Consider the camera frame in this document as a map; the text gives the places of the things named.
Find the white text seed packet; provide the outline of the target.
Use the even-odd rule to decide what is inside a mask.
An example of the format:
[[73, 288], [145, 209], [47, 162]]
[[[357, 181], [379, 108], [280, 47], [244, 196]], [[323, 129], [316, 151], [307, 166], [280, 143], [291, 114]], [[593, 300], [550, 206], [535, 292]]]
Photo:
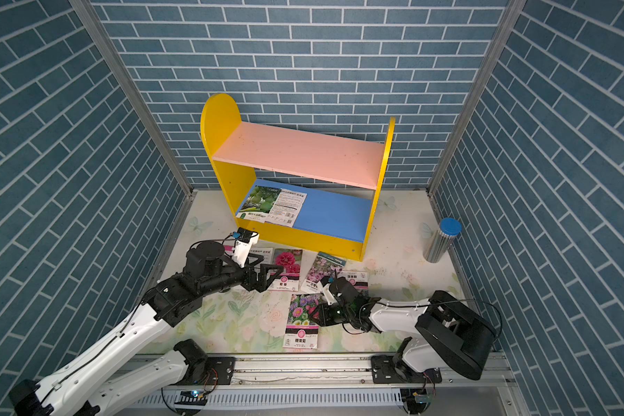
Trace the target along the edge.
[[260, 258], [260, 265], [257, 268], [263, 265], [269, 265], [273, 259], [273, 248], [258, 248], [252, 247], [250, 250], [250, 254], [248, 258]]

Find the small chrysanthemum seed packet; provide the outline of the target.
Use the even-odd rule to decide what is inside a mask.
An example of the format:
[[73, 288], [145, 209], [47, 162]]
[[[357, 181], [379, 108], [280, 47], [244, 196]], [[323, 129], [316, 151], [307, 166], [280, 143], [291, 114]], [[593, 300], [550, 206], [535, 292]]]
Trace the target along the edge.
[[343, 270], [338, 277], [345, 277], [360, 293], [369, 294], [367, 272], [360, 270]]

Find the hollyhock magenta flower packet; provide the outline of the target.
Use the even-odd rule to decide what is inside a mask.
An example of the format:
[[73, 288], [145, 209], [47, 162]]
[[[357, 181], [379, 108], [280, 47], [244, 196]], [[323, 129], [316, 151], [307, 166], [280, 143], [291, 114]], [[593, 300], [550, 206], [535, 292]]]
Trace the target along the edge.
[[279, 278], [271, 284], [270, 291], [297, 292], [299, 289], [303, 251], [300, 249], [277, 248], [273, 263], [284, 267]]

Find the pink-bordered seed packet back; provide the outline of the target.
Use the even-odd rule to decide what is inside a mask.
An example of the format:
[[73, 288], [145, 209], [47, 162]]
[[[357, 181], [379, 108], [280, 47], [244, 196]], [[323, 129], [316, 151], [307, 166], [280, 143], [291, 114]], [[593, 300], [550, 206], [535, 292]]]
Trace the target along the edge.
[[225, 248], [225, 254], [227, 256], [232, 257], [232, 258], [235, 256], [236, 247], [234, 245], [232, 246], [225, 245], [224, 248]]

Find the purple flower seed packet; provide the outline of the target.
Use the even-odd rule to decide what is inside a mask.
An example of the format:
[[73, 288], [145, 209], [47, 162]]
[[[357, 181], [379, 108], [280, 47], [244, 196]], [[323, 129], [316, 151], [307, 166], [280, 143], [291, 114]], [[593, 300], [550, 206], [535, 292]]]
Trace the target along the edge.
[[322, 292], [322, 279], [324, 277], [334, 277], [340, 273], [347, 261], [342, 258], [331, 256], [327, 253], [319, 252], [305, 279], [301, 283], [300, 291], [304, 294], [315, 294]]

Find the chrysanthemum packet pink band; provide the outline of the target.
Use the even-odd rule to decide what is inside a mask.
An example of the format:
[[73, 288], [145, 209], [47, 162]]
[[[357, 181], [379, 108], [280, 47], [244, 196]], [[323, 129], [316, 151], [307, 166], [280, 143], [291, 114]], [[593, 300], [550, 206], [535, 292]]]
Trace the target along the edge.
[[312, 318], [320, 301], [320, 294], [291, 296], [284, 332], [284, 348], [317, 349], [320, 326]]

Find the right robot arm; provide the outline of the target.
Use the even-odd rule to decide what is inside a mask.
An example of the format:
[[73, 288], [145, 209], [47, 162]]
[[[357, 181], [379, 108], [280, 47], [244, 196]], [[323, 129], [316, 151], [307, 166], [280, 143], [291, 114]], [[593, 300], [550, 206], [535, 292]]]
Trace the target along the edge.
[[344, 277], [325, 277], [322, 287], [324, 299], [310, 312], [315, 324], [407, 335], [393, 359], [395, 372], [405, 381], [444, 366], [478, 381], [499, 338], [490, 322], [446, 291], [407, 303], [367, 296]]

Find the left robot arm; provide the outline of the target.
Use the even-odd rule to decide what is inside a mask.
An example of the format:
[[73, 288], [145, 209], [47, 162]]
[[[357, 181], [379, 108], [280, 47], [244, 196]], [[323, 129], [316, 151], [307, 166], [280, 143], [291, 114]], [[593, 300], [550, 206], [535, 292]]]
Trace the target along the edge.
[[40, 381], [25, 380], [10, 390], [18, 415], [113, 415], [169, 385], [191, 385], [190, 397], [205, 400], [230, 381], [234, 360], [211, 361], [193, 340], [177, 343], [161, 358], [122, 376], [114, 373], [147, 344], [198, 310], [206, 296], [234, 286], [266, 291], [284, 272], [237, 241], [233, 252], [217, 240], [187, 251], [182, 272], [149, 289], [128, 317], [76, 359]]

